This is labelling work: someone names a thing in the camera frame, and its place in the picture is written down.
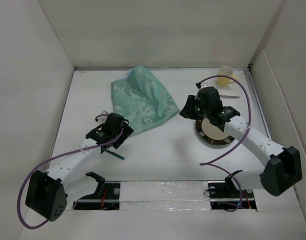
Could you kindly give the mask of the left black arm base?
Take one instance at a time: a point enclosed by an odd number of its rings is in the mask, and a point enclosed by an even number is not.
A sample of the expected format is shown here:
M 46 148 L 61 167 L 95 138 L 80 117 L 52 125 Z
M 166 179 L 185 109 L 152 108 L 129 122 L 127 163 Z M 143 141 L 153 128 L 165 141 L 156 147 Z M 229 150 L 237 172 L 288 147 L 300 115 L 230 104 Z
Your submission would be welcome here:
M 90 194 L 76 199 L 72 208 L 74 210 L 119 210 L 121 183 L 119 181 L 106 181 L 94 172 L 88 172 L 85 175 L 87 180 L 93 180 L 91 183 L 96 183 L 95 189 Z

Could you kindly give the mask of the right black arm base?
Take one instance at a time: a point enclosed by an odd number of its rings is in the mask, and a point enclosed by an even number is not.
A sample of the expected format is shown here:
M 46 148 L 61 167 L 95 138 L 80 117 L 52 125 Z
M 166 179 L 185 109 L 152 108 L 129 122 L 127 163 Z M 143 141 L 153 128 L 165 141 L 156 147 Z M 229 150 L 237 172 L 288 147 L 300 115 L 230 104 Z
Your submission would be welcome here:
M 212 180 L 207 182 L 207 189 L 203 193 L 210 200 L 211 210 L 224 210 L 232 212 L 237 210 L 257 210 L 255 195 L 252 189 L 235 187 L 230 176 L 224 180 Z

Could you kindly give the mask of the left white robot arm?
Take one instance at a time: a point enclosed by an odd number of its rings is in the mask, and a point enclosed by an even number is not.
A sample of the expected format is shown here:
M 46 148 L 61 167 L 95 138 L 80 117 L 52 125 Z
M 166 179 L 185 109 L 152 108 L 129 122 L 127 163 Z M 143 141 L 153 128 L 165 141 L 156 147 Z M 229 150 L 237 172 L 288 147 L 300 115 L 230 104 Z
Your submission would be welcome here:
M 112 112 L 104 117 L 105 122 L 88 132 L 78 149 L 60 154 L 61 161 L 45 171 L 36 166 L 25 178 L 25 205 L 47 222 L 57 220 L 67 205 L 74 206 L 85 196 L 97 199 L 106 194 L 102 176 L 89 171 L 78 177 L 79 171 L 90 162 L 93 151 L 119 148 L 134 130 L 122 115 Z

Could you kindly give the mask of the green patterned cloth napkin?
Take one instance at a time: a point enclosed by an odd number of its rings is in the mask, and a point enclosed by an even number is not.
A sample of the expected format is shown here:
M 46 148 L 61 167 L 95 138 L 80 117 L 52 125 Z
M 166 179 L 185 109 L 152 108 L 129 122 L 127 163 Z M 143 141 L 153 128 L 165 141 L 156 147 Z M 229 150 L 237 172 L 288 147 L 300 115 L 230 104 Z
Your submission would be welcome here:
M 165 86 L 143 66 L 110 86 L 113 112 L 129 121 L 133 136 L 165 124 L 180 112 Z

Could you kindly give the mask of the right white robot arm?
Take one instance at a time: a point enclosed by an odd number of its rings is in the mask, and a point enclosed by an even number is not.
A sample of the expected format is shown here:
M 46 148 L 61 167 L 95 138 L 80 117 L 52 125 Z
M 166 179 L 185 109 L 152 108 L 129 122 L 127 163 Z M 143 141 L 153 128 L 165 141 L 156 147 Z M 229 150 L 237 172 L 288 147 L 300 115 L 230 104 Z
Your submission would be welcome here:
M 262 170 L 237 170 L 225 178 L 224 191 L 236 197 L 246 189 L 264 189 L 278 197 L 303 179 L 300 152 L 270 140 L 250 126 L 241 114 L 231 106 L 223 106 L 219 92 L 209 86 L 197 95 L 187 97 L 179 113 L 191 120 L 208 119 L 217 129 L 246 147 L 263 166 Z

